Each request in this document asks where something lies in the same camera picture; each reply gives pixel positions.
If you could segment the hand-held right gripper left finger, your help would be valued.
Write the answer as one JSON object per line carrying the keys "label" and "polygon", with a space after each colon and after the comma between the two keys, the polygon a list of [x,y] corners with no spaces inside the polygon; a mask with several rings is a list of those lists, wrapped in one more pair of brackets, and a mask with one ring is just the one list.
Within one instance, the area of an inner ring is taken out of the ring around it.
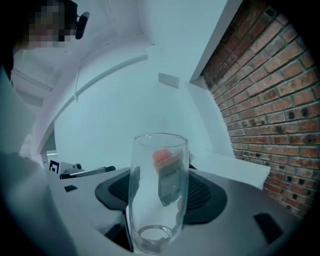
{"label": "hand-held right gripper left finger", "polygon": [[3,256],[128,256],[86,223],[54,173],[19,155],[0,155]]}

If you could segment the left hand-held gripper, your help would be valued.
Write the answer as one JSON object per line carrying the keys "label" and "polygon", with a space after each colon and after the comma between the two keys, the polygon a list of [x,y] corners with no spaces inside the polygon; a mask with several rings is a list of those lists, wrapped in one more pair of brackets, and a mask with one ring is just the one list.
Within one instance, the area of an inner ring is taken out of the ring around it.
{"label": "left hand-held gripper", "polygon": [[104,166],[91,170],[83,170],[80,163],[72,164],[63,161],[50,160],[49,170],[59,175],[61,179],[73,179],[112,172],[115,171],[116,168],[114,166]]}

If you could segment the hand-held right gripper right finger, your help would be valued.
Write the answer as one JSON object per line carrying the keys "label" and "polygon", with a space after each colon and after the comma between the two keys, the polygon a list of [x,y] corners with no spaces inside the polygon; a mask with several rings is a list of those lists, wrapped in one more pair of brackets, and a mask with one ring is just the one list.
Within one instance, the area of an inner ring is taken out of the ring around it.
{"label": "hand-held right gripper right finger", "polygon": [[[195,170],[227,194],[223,212],[207,224],[185,226],[172,243],[174,256],[273,256],[289,241],[301,220],[255,186]],[[282,235],[268,244],[254,216],[269,214]]]}

